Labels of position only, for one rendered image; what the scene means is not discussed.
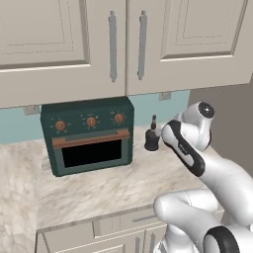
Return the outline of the dark green toaster oven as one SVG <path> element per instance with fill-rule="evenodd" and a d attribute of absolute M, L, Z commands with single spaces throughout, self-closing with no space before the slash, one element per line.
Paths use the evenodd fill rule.
<path fill-rule="evenodd" d="M 52 174 L 62 177 L 129 165 L 133 116 L 127 97 L 43 105 L 42 132 Z"/>

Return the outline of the beige drawer front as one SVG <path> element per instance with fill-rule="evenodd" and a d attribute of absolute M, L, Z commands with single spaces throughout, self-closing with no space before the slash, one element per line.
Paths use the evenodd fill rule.
<path fill-rule="evenodd" d="M 153 209 L 131 211 L 94 221 L 94 236 L 106 236 L 158 222 L 159 220 L 155 216 Z"/>

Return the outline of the beige base cupboard door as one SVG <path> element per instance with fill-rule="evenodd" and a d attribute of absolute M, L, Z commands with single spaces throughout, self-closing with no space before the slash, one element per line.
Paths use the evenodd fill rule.
<path fill-rule="evenodd" d="M 129 230 L 95 237 L 93 226 L 88 222 L 45 232 L 42 237 L 49 253 L 134 253 L 136 237 L 140 238 L 142 250 L 143 231 Z"/>
<path fill-rule="evenodd" d="M 155 227 L 145 230 L 145 240 L 143 253 L 153 253 L 154 247 L 163 238 L 166 231 L 166 225 L 156 225 Z"/>

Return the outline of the beige wall cupboard door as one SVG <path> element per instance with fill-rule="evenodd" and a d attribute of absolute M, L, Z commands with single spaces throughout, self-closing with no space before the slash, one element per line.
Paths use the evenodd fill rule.
<path fill-rule="evenodd" d="M 0 108 L 126 92 L 126 0 L 0 0 Z M 117 17 L 110 77 L 109 16 Z"/>
<path fill-rule="evenodd" d="M 139 17 L 146 11 L 145 67 L 138 80 Z M 253 0 L 128 0 L 129 95 L 250 81 Z"/>

